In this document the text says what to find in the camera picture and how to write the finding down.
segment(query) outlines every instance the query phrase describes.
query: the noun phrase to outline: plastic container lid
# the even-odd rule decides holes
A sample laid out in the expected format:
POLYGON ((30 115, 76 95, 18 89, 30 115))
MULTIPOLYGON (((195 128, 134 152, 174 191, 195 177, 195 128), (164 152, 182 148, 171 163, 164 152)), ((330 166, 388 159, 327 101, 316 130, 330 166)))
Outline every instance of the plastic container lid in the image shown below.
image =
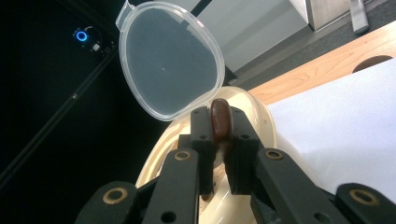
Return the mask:
POLYGON ((187 10, 165 2, 125 2, 116 21, 128 85, 156 119, 172 120, 204 105, 224 79, 214 37, 187 10))

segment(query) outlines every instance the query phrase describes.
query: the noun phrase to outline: cream plastic container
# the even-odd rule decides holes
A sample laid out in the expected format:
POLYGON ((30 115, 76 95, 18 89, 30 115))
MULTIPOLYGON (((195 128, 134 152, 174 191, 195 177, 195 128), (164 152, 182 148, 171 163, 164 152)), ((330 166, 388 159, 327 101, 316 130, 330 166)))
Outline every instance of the cream plastic container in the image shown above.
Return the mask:
MULTIPOLYGON (((178 136, 190 133, 190 112, 210 105, 213 98, 243 110, 264 145, 276 147, 275 125, 266 106, 242 89, 221 88, 225 66, 219 45, 190 12, 164 2, 134 7, 126 1, 116 24, 121 66, 132 93, 151 116, 173 121, 146 160, 138 188, 160 173, 166 154, 177 148, 178 136)), ((250 197, 231 195, 225 174, 218 181, 200 223, 255 223, 250 197)))

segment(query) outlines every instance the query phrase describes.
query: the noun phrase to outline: brown object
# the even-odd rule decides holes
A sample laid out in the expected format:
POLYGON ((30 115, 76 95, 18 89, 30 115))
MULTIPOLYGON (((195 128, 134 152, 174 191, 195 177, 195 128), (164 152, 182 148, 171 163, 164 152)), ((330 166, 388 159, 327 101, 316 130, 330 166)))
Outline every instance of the brown object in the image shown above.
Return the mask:
POLYGON ((396 21, 250 90, 265 105, 350 75, 377 55, 396 57, 396 21))
POLYGON ((352 73, 359 72, 360 70, 363 70, 365 68, 371 67, 371 66, 376 65, 378 63, 382 63, 382 62, 387 61, 389 59, 392 59, 392 57, 390 57, 388 55, 379 55, 379 56, 375 56, 373 58, 366 59, 362 63, 358 64, 358 66, 356 66, 355 69, 353 69, 352 73))
POLYGON ((215 145, 215 167, 223 162, 224 155, 233 147, 233 117, 228 102, 215 99, 210 106, 213 144, 215 145))

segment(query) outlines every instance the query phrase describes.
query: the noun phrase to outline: blue led light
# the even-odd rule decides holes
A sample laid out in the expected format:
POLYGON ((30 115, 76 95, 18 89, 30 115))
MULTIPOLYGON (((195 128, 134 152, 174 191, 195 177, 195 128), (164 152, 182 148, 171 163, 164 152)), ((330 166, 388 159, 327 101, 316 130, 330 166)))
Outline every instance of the blue led light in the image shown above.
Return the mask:
POLYGON ((83 31, 78 31, 76 34, 77 40, 84 42, 88 39, 88 35, 83 31))

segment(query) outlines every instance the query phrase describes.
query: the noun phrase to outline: white wall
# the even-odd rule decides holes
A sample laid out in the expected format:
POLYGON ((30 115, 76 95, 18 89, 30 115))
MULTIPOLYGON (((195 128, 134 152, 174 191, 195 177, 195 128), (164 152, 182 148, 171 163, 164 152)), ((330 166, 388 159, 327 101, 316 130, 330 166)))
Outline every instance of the white wall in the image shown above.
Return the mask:
MULTIPOLYGON (((198 0, 167 0, 191 11, 198 0)), ((307 23, 289 0, 212 0, 198 16, 236 71, 307 23)))

